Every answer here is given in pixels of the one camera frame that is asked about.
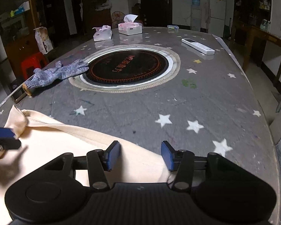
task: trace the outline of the white remote control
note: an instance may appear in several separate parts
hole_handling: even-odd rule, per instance
[[[191,40],[191,39],[182,39],[182,42],[195,48],[196,50],[204,53],[205,55],[214,55],[214,50],[207,47],[207,46],[204,46],[203,44],[199,43],[199,42],[196,42],[194,40]]]

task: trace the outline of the cream fabric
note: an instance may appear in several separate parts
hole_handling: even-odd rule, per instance
[[[21,111],[13,106],[5,127],[13,129],[22,142],[22,147],[17,151],[8,151],[0,160],[0,225],[7,225],[11,221],[4,203],[8,187],[65,152],[83,156],[90,150],[105,150],[114,140],[118,140],[121,143],[122,155],[115,169],[107,173],[110,184],[166,182],[169,177],[160,155],[124,139],[65,125],[36,111]],[[76,179],[89,186],[87,171],[78,170]]]

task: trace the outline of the star-patterned tablecloth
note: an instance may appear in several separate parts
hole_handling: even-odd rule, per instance
[[[214,49],[215,55],[200,53],[182,43],[182,38]],[[67,65],[100,49],[130,44],[155,45],[176,52],[181,59],[178,75],[153,88],[120,94],[81,90],[63,80],[39,89],[16,106],[126,139],[158,154],[164,140],[197,156],[217,152],[262,178],[277,192],[277,162],[266,119],[246,76],[220,38],[150,27],[144,27],[142,34],[126,36],[115,29],[111,40],[90,40],[59,60]],[[8,99],[0,107],[0,126],[4,126],[12,105]]]

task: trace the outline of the white refrigerator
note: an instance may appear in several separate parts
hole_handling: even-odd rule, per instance
[[[226,0],[208,0],[207,29],[209,34],[223,37]]]

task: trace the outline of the glove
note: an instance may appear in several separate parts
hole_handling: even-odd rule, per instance
[[[48,86],[53,83],[54,80],[60,79],[64,80],[66,78],[84,73],[88,70],[88,63],[83,62],[81,59],[77,59],[75,62],[62,67],[61,61],[55,63],[55,68],[50,68],[47,70],[42,70],[36,68],[34,70],[35,75],[33,75],[31,80],[26,80],[22,88],[31,96],[31,89]]]

